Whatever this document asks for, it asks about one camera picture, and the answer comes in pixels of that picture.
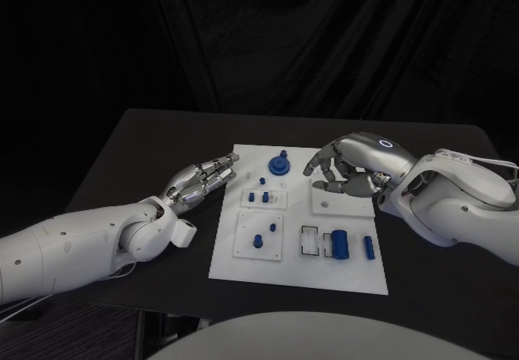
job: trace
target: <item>table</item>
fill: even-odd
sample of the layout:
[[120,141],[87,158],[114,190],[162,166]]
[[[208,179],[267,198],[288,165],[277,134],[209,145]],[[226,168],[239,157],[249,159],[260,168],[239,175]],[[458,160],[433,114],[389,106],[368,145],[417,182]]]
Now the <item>table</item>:
[[[225,155],[235,143],[320,148],[353,131],[396,141],[417,157],[447,148],[497,158],[487,135],[469,125],[130,109],[66,211],[134,203],[159,194],[177,171]],[[211,280],[222,201],[219,189],[185,215],[198,227],[189,248],[170,245],[130,276],[61,296],[219,320],[271,311],[347,314],[486,354],[519,356],[519,267],[470,244],[434,246],[401,219],[376,210],[389,296]]]

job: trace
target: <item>white board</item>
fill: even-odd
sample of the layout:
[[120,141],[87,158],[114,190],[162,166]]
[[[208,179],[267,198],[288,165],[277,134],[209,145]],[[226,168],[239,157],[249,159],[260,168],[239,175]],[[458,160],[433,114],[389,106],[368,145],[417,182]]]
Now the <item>white board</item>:
[[[287,150],[291,169],[285,175],[277,176],[268,170],[268,162],[280,155],[281,150]],[[388,295],[372,200],[353,199],[343,194],[324,192],[313,195],[316,190],[311,188],[311,181],[324,180],[324,177],[316,171],[310,181],[303,176],[303,169],[316,151],[316,148],[235,145],[234,152],[239,155],[239,161],[232,168],[238,175],[226,184],[209,278]],[[265,178],[265,184],[260,184],[260,178]],[[242,203],[245,190],[258,193],[285,192],[287,209],[247,206],[247,202]],[[327,207],[317,208],[313,205],[317,201],[316,206],[322,207],[320,204],[326,201]],[[249,218],[254,219],[257,226],[248,235],[236,234],[241,212],[252,213]],[[268,232],[271,223],[271,219],[254,213],[283,215],[280,261],[261,259],[265,249],[251,247],[252,233]],[[301,255],[303,226],[317,227],[319,256]],[[333,230],[347,232],[349,259],[346,260],[324,257],[323,234],[332,233]],[[375,260],[368,260],[366,257],[365,236],[372,238]],[[255,258],[238,257],[234,254],[235,243],[241,246],[242,240]]]

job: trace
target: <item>dark background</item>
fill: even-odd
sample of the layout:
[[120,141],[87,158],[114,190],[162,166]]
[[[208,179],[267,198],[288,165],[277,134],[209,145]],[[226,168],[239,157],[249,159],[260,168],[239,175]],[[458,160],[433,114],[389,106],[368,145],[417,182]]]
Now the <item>dark background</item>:
[[0,14],[0,236],[63,211],[128,108],[473,124],[519,161],[515,0],[10,1]]

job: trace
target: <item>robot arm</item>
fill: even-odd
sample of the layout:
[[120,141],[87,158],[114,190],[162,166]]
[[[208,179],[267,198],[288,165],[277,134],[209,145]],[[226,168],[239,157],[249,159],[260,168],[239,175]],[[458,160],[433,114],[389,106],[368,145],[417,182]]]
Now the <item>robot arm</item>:
[[236,176],[229,154],[183,169],[160,197],[52,217],[0,239],[0,305],[72,290],[150,261],[172,242],[186,248],[196,227],[179,216]]
[[[330,170],[332,158],[343,181]],[[487,160],[440,149],[417,160],[391,140],[352,133],[323,147],[304,174],[320,165],[329,182],[316,181],[316,188],[378,197],[381,210],[401,217],[425,240],[444,247],[469,242],[519,266],[518,198],[510,183],[473,159]],[[489,161],[513,167],[518,178],[515,164]]]

